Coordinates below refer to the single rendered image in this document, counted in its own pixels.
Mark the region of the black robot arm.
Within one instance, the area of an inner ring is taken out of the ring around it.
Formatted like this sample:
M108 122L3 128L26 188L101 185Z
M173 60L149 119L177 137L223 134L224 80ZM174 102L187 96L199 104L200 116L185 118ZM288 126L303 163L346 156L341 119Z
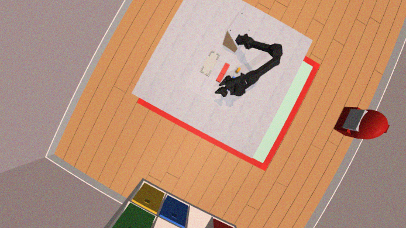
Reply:
M250 71L246 74L240 73L240 76L235 77L233 82L235 84L235 88L229 88L230 95L242 96L245 94L245 89L253 85L255 82L259 80L259 78L265 74L266 72L270 71L275 66L278 66L280 63L280 58L283 55L282 45L278 43L274 43L272 45L256 42L251 37L248 37L247 34L243 36L238 35L235 42L237 45L244 45L246 49L250 50L251 48L262 50L268 52L273 58L268 61L267 63L263 64L257 70ZM245 81L246 80L246 81ZM247 84L246 84L247 83Z

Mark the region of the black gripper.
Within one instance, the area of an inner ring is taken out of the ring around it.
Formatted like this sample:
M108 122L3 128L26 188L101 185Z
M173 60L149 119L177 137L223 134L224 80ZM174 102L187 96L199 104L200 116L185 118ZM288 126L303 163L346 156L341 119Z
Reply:
M215 91L215 94L221 94L223 97L226 97L228 94L227 89L235 88L235 84L233 82L233 77L227 75L224 80L219 84L219 86L225 85L225 87L220 87Z

